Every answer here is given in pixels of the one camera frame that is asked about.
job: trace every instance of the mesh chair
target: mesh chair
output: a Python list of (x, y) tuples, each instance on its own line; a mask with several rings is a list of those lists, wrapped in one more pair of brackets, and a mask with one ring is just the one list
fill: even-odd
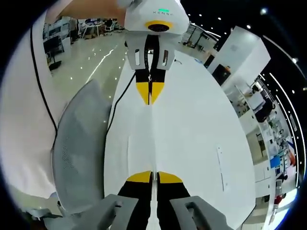
[(81, 213), (104, 197), (110, 110), (98, 82), (91, 80), (74, 96), (59, 122), (52, 167), (59, 200), (68, 214)]

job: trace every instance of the black ceiling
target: black ceiling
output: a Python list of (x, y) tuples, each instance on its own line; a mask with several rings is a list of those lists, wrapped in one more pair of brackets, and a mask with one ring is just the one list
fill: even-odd
[[(221, 36), (218, 48), (228, 38), (231, 28), (237, 25), (247, 29), (247, 25), (251, 26), (250, 31), (262, 38), (271, 56), (271, 60), (262, 72), (265, 74), (266, 83), (269, 84), (268, 88), (274, 92), (274, 96), (278, 95), (286, 111), (292, 111), (284, 93), (270, 77), (269, 73), (272, 73), (289, 96), (297, 112), (304, 137), (307, 137), (307, 91), (303, 91), (303, 88), (307, 87), (307, 40), (305, 35), (307, 27), (304, 1), (292, 0), (286, 3), (272, 0), (181, 0), (181, 4), (186, 13), (190, 14), (191, 22), (198, 26), (203, 25), (205, 30)], [(267, 9), (267, 14), (261, 15), (260, 11), (263, 8)], [(291, 57), (298, 58), (297, 64), (303, 74), (287, 55), (264, 39), (264, 35), (278, 44)], [(296, 131), (295, 135), (300, 138), (296, 142), (298, 159), (302, 161), (299, 167), (299, 174), (302, 178), (305, 152), (300, 131)]]

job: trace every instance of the black cable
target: black cable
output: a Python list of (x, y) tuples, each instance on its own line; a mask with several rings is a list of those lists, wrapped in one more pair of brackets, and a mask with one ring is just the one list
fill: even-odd
[(40, 84), (40, 80), (39, 80), (39, 75), (38, 75), (38, 71), (37, 71), (37, 65), (36, 65), (36, 60), (35, 60), (35, 55), (34, 55), (34, 47), (33, 47), (33, 27), (31, 26), (31, 30), (30, 30), (30, 45), (31, 45), (31, 54), (32, 54), (32, 60), (33, 60), (33, 65), (34, 65), (34, 70), (35, 70), (35, 75), (36, 75), (36, 80), (37, 80), (37, 84), (38, 84), (38, 88), (39, 88), (39, 91), (40, 91), (40, 94), (42, 95), (42, 98), (43, 98), (43, 101), (44, 101), (44, 104), (45, 104), (45, 107), (47, 109), (47, 112), (49, 114), (49, 117), (52, 121), (52, 124), (53, 124), (53, 127), (56, 131), (56, 136), (58, 134), (58, 128), (57, 128), (57, 125), (52, 117), (52, 114), (51, 114), (51, 111), (48, 107), (48, 104), (47, 104), (47, 101), (46, 101), (46, 98), (45, 98), (45, 95), (44, 95), (44, 92), (43, 92), (43, 89), (42, 89), (42, 86)]
[(116, 103), (115, 103), (114, 110), (113, 110), (113, 115), (112, 115), (111, 122), (110, 122), (110, 126), (109, 126), (109, 128), (107, 129), (107, 131), (106, 131), (106, 136), (107, 136), (107, 134), (108, 134), (108, 132), (109, 132), (109, 130), (110, 130), (110, 128), (111, 128), (111, 125), (112, 125), (112, 123), (113, 123), (113, 119), (114, 119), (114, 115), (115, 115), (116, 106), (117, 106), (117, 104), (119, 103), (119, 101), (121, 100), (121, 98), (125, 95), (127, 89), (128, 89), (129, 86), (131, 85), (131, 82), (133, 81), (134, 77), (135, 77), (135, 73), (133, 74), (133, 76), (132, 76), (131, 80), (129, 81), (127, 87), (125, 88), (124, 92), (121, 94), (121, 96), (118, 98), (118, 100), (117, 100)]

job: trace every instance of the white tabletop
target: white tabletop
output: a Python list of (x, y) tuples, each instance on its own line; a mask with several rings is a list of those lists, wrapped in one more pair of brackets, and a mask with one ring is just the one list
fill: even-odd
[[(255, 206), (251, 153), (239, 119), (207, 69), (175, 53), (165, 87), (153, 106), (135, 81), (118, 103), (106, 140), (105, 194), (117, 194), (132, 174), (175, 174), (191, 196), (200, 196), (237, 229)], [(133, 75), (126, 61), (114, 103)]]

